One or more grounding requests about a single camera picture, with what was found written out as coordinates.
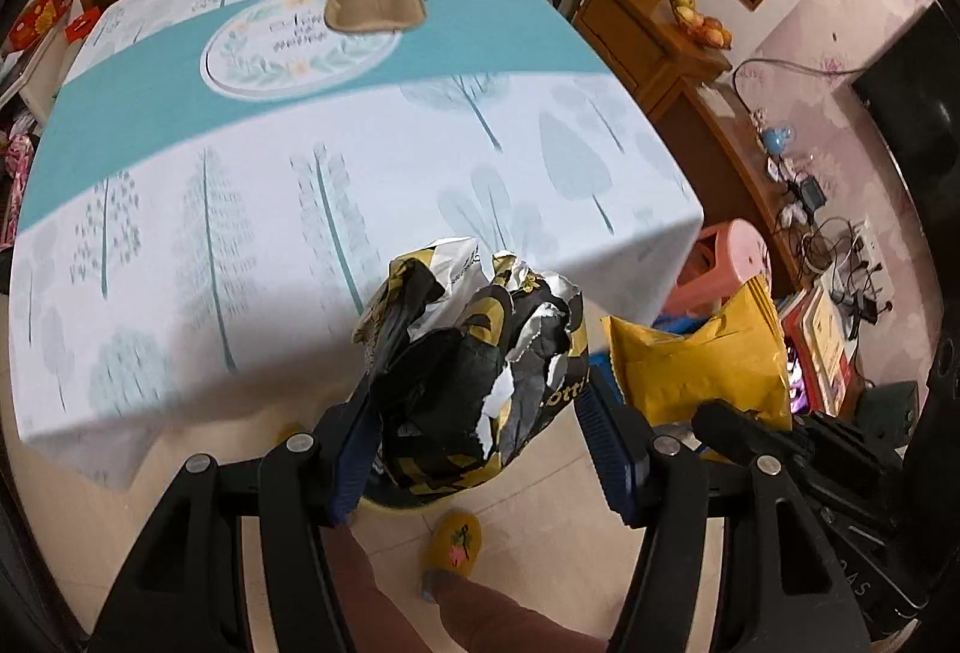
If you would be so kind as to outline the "yellow orange snack bag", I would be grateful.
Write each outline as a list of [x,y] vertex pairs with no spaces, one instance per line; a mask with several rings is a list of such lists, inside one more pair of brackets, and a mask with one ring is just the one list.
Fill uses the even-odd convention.
[[692,421],[722,399],[775,430],[793,427],[786,344],[765,277],[748,279],[688,336],[604,320],[613,378],[653,426]]

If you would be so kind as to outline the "black gold wrapper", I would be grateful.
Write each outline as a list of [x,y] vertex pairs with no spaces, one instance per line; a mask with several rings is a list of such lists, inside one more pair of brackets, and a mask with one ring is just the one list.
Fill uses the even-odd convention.
[[469,237],[397,256],[355,330],[366,369],[393,295],[416,318],[387,370],[371,471],[439,487],[505,469],[587,382],[583,293],[558,272],[509,251],[483,261]]

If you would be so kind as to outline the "yellow rim trash bin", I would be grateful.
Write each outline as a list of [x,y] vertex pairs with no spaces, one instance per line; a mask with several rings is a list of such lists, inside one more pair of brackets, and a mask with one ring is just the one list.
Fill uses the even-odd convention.
[[467,472],[462,479],[452,484],[430,487],[421,477],[392,477],[387,471],[371,471],[363,490],[363,500],[377,508],[391,511],[415,511],[439,504],[441,500],[452,499],[454,495],[466,490],[482,487],[491,479],[500,476],[500,465],[487,466]]

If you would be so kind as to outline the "yellow embroidered slipper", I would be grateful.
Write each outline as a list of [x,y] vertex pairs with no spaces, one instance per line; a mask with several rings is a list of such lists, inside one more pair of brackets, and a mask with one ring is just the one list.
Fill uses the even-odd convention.
[[469,578],[482,550],[482,523],[464,510],[448,511],[436,523],[427,549],[421,557],[421,596],[436,601],[436,578],[454,575]]

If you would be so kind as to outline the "red book stack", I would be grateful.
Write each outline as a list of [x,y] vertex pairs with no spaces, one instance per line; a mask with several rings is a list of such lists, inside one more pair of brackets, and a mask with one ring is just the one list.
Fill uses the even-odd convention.
[[856,344],[846,341],[830,291],[817,282],[794,293],[781,305],[778,316],[784,339],[799,362],[807,409],[838,417],[853,383],[851,357]]

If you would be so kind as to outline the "person's leg brown trousers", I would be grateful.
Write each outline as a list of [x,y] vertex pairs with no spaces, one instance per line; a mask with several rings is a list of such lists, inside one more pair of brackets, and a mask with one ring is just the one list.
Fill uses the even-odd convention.
[[[345,525],[322,531],[338,602],[359,651],[425,651],[400,609],[382,593],[370,557]],[[607,643],[551,621],[506,594],[443,575],[436,578],[439,619],[466,651],[604,651]]]

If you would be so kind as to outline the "pink plastic stool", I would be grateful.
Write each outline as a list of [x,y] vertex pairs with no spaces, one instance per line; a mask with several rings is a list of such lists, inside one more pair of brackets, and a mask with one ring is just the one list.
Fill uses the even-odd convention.
[[734,219],[704,227],[665,300],[664,311],[672,316],[693,315],[708,305],[722,304],[755,276],[771,286],[770,252],[750,222]]

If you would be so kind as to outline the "white power strip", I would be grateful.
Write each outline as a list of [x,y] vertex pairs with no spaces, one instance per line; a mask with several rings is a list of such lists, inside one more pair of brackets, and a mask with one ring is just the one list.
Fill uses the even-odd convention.
[[844,263],[843,282],[853,295],[862,295],[864,299],[874,302],[878,313],[892,310],[895,284],[869,219],[861,219],[853,224],[850,256]]

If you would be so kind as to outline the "tree pattern tablecloth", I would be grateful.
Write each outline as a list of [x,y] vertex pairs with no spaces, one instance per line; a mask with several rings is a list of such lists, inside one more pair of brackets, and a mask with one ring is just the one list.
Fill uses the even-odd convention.
[[387,266],[441,238],[658,315],[703,211],[547,0],[370,35],[327,1],[121,0],[83,45],[11,265],[16,427],[49,460],[123,489],[167,426],[347,393]]

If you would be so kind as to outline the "blue teapot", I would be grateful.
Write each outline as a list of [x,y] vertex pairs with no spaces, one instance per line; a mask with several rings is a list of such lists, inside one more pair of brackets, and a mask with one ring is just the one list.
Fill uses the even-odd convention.
[[796,132],[791,126],[766,126],[758,133],[758,141],[768,157],[781,159],[788,152],[794,136]]

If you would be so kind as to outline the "wooden side cabinet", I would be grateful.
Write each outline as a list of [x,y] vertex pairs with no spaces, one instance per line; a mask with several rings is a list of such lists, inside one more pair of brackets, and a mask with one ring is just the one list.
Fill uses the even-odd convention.
[[675,82],[713,82],[731,69],[724,53],[686,37],[667,0],[583,0],[573,26],[644,113]]

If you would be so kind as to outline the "black television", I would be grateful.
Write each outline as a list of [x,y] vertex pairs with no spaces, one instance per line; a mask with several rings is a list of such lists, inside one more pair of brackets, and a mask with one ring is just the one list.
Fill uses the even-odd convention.
[[853,81],[895,159],[924,229],[958,230],[958,34],[929,6]]

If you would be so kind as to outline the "fruit bowl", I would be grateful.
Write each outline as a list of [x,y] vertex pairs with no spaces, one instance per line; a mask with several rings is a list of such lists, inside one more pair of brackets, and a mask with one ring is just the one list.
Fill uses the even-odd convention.
[[677,26],[700,47],[731,50],[732,37],[719,19],[705,16],[698,11],[697,0],[669,0],[670,11]]

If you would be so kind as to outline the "pink patterned scooter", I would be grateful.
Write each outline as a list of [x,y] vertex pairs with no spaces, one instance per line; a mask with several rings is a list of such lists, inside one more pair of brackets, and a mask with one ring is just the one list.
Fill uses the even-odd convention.
[[35,152],[36,146],[34,146],[31,134],[18,133],[10,139],[7,150],[3,154],[3,173],[10,180],[7,199],[3,203],[3,250],[13,247],[16,238],[16,229],[18,229],[23,199],[25,199],[26,183],[28,183],[29,171]]

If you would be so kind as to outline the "red gift box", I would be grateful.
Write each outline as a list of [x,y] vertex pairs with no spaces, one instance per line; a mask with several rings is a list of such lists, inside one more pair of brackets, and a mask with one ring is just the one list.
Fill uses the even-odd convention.
[[21,52],[31,48],[70,13],[72,4],[73,0],[32,0],[8,32],[10,50]]

